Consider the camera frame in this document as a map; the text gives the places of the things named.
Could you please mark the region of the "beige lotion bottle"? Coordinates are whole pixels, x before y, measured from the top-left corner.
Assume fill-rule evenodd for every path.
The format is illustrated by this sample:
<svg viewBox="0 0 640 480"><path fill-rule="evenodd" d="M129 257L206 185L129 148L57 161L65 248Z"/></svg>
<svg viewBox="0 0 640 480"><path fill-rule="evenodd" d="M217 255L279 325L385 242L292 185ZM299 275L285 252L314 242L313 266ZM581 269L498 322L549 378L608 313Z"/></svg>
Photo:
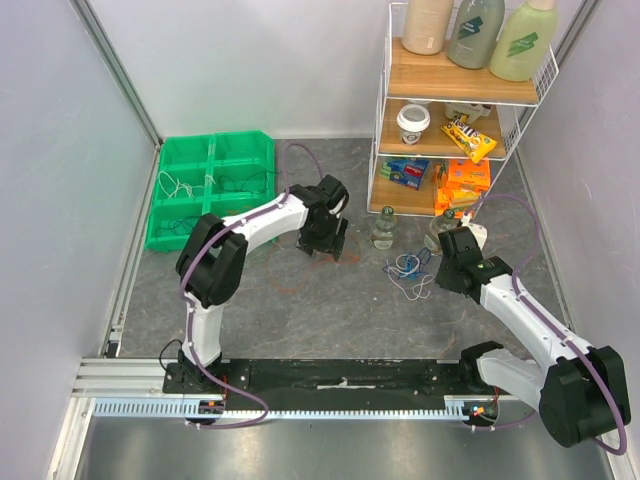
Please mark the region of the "beige lotion bottle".
<svg viewBox="0 0 640 480"><path fill-rule="evenodd" d="M410 0L402 36L409 52L435 55L443 46L453 11L453 0Z"/></svg>

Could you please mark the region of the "glass bottle green cap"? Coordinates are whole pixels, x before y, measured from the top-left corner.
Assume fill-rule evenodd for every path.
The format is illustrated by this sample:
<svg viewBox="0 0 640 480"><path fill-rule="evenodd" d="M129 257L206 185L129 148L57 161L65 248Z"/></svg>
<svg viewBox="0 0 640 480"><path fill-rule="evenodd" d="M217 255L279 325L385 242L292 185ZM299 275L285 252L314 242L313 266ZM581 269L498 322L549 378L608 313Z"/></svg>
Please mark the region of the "glass bottle green cap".
<svg viewBox="0 0 640 480"><path fill-rule="evenodd" d="M441 215L435 216L429 222L425 237L424 245L432 254L440 254L442 252L439 234L458 226L458 220L455 217L455 211L445 209Z"/></svg>
<svg viewBox="0 0 640 480"><path fill-rule="evenodd" d="M397 219L391 206L384 206L376 216L372 230L371 241L377 250L388 250L394 242Z"/></svg>

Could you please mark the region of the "light green shampoo bottle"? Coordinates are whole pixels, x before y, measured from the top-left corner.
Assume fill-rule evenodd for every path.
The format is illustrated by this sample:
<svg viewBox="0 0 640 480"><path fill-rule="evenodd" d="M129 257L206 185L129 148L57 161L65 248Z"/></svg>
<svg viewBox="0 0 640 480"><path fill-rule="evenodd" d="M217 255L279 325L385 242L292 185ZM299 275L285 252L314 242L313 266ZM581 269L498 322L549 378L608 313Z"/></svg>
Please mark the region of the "light green shampoo bottle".
<svg viewBox="0 0 640 480"><path fill-rule="evenodd" d="M551 44L558 21L554 0L528 0L506 20L489 63L503 80L530 80Z"/></svg>

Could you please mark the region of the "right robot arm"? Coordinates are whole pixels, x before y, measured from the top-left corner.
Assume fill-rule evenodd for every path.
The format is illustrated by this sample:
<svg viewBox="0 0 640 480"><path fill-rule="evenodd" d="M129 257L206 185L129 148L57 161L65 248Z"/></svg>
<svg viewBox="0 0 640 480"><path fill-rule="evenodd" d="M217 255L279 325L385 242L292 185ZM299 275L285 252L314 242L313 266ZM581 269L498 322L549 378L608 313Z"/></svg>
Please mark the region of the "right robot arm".
<svg viewBox="0 0 640 480"><path fill-rule="evenodd" d="M440 233L442 260L436 283L463 294L496 316L528 350L529 361L501 344L464 350L458 381L477 394L497 387L538 412L551 437L571 447L615 431L615 453L625 453L631 421L625 367L610 346L594 347L551 315L499 257L486 258L474 231Z"/></svg>

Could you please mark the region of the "white paper coffee cup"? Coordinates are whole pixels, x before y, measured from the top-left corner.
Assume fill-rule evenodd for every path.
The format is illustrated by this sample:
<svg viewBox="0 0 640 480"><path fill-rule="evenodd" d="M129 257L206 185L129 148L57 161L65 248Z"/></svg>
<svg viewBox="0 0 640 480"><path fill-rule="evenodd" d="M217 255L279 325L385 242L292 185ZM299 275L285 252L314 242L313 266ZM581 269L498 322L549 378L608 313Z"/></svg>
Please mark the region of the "white paper coffee cup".
<svg viewBox="0 0 640 480"><path fill-rule="evenodd" d="M426 107L407 103L399 110L396 123L400 129L401 141L406 145L415 145L430 126L431 115Z"/></svg>

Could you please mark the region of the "grey shampoo bottle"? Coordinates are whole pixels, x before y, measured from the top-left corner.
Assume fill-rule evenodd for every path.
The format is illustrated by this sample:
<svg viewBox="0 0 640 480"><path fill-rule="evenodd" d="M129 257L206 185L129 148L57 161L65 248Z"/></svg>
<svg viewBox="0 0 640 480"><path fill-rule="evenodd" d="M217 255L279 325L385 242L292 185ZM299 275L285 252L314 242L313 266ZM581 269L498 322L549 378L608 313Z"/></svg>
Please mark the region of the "grey shampoo bottle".
<svg viewBox="0 0 640 480"><path fill-rule="evenodd" d="M451 35L449 60L466 69L484 68L493 53L504 16L504 0L463 1Z"/></svg>

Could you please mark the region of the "yellow candy bag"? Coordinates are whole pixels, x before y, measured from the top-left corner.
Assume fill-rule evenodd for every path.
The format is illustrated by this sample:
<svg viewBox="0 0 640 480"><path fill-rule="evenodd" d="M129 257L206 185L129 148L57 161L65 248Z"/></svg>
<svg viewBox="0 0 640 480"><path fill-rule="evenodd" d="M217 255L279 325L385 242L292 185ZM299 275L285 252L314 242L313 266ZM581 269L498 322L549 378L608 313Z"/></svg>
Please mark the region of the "yellow candy bag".
<svg viewBox="0 0 640 480"><path fill-rule="evenodd" d="M497 141L467 123L466 115L456 116L441 127L441 131L474 164L484 160L497 146Z"/></svg>

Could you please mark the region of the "orange snack boxes stack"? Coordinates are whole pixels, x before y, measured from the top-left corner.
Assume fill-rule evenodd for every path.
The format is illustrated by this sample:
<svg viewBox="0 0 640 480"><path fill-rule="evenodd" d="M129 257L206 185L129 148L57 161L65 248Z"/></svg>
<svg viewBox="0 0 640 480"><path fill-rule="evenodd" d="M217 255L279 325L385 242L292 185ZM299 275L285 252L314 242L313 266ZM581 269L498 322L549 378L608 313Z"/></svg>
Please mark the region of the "orange snack boxes stack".
<svg viewBox="0 0 640 480"><path fill-rule="evenodd" d="M473 163L469 159L450 159L437 163L434 173L434 211L441 215L451 209L460 218L464 210L485 194L491 186L490 162Z"/></svg>

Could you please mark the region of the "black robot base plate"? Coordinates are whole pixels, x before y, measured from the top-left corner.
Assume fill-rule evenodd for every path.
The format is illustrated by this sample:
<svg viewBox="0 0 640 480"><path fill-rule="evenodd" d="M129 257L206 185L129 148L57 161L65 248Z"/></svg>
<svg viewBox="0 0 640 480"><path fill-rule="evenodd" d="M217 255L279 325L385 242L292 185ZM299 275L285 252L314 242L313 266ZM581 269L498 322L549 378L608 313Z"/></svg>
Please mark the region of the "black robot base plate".
<svg viewBox="0 0 640 480"><path fill-rule="evenodd" d="M219 393L224 388L208 378L265 398L284 390L364 389L407 391L427 395L487 395L495 388L483 383L458 360L434 359L222 359L201 371L191 361L165 367L165 393Z"/></svg>

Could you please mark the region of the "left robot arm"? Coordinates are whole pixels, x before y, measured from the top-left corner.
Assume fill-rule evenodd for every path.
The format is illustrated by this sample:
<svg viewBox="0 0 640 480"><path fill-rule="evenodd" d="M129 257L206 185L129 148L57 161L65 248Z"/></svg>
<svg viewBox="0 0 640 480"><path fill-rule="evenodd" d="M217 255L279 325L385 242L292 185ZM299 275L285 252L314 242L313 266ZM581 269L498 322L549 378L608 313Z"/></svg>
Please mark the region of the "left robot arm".
<svg viewBox="0 0 640 480"><path fill-rule="evenodd" d="M196 392L208 393L218 385L224 305L239 287L247 255L296 231L299 250L338 260L348 227L342 216L348 201L346 187L327 175L316 186L289 187L276 199L244 214L199 218L176 263L187 307L178 362L185 370L185 382Z"/></svg>

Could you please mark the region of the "left glass bottle green cap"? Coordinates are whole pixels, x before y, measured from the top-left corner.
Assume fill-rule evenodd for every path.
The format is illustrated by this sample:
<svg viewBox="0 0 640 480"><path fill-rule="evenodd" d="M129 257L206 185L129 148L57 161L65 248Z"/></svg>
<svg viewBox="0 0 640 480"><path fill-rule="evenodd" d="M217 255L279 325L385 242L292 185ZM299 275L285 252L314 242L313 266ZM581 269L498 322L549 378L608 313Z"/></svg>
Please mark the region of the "left glass bottle green cap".
<svg viewBox="0 0 640 480"><path fill-rule="evenodd" d="M388 250L394 242L397 219L391 206L384 206L376 216L372 230L371 241L377 250Z"/></svg>

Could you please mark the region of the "right glass bottle green cap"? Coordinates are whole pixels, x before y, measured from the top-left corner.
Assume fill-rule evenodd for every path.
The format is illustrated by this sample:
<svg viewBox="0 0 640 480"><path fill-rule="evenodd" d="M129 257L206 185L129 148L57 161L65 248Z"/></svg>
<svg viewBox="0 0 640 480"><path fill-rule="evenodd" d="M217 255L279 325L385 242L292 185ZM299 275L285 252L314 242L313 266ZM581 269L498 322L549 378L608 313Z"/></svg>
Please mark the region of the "right glass bottle green cap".
<svg viewBox="0 0 640 480"><path fill-rule="evenodd" d="M441 215L435 216L429 222L425 237L424 245L432 254L440 254L442 252L439 234L458 226L458 220L455 217L455 211L445 209Z"/></svg>

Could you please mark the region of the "white cup carton pack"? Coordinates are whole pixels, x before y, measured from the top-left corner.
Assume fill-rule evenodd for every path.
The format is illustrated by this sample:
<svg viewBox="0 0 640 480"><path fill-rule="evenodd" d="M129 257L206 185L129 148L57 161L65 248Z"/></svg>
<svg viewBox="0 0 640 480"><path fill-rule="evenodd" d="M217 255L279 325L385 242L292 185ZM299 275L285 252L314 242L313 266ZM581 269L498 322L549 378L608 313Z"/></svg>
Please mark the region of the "white cup carton pack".
<svg viewBox="0 0 640 480"><path fill-rule="evenodd" d="M466 124L471 125L481 117L487 117L492 107L480 103L445 103L445 116L449 120L466 118Z"/></svg>

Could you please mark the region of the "blue snack box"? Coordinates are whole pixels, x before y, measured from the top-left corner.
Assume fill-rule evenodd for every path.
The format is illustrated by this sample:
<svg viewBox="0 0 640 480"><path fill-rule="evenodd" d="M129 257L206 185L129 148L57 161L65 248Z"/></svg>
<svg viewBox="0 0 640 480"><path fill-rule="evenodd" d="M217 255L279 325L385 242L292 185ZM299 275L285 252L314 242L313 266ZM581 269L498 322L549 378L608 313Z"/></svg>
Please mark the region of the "blue snack box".
<svg viewBox="0 0 640 480"><path fill-rule="evenodd" d="M419 190L430 161L414 157L383 157L380 174L387 180Z"/></svg>

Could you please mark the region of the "green compartment bin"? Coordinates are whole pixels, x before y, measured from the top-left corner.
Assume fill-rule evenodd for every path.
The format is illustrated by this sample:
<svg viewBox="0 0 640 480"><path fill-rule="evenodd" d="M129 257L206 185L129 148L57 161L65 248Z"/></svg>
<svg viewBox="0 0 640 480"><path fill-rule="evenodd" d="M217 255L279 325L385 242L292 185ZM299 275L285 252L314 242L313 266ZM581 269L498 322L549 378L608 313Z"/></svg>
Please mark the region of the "green compartment bin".
<svg viewBox="0 0 640 480"><path fill-rule="evenodd" d="M262 131L171 137L159 158L145 247L184 248L198 219L239 215L276 196L275 144Z"/></svg>

